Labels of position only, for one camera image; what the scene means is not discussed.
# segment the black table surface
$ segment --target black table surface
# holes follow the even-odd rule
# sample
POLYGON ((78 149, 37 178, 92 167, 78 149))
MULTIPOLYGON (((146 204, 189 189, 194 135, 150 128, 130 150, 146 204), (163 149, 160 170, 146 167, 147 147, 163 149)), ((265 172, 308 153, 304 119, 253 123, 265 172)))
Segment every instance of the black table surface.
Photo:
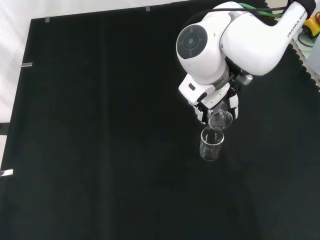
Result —
POLYGON ((31 21, 1 240, 320 239, 319 95, 292 46, 242 87, 219 160, 199 156, 203 126, 178 93, 175 42, 190 16, 222 2, 31 21))

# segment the glass beaker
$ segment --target glass beaker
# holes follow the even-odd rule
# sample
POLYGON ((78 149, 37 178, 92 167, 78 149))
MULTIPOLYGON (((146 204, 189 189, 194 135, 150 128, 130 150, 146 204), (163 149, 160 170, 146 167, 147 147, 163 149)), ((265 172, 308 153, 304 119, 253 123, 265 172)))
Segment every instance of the glass beaker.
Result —
POLYGON ((209 162, 216 160, 221 152, 225 135, 219 128, 205 127, 201 132, 200 156, 209 162))
POLYGON ((211 115, 208 124, 212 129, 226 129, 233 121, 232 114, 228 111, 217 111, 211 115))

